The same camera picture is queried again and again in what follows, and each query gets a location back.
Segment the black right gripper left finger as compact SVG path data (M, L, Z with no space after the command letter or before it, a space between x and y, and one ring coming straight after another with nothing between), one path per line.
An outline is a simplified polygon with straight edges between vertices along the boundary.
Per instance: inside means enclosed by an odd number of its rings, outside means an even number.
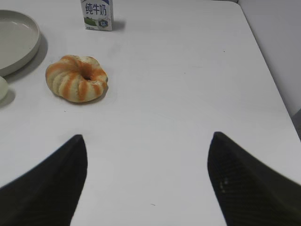
M87 150L74 135L44 161L0 189L2 226L68 226L87 177Z

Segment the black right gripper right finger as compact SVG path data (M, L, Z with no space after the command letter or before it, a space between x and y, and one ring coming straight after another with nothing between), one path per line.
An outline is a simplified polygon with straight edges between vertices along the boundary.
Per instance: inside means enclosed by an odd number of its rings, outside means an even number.
M253 157L222 132L213 135L207 170L227 225L301 224L301 186Z

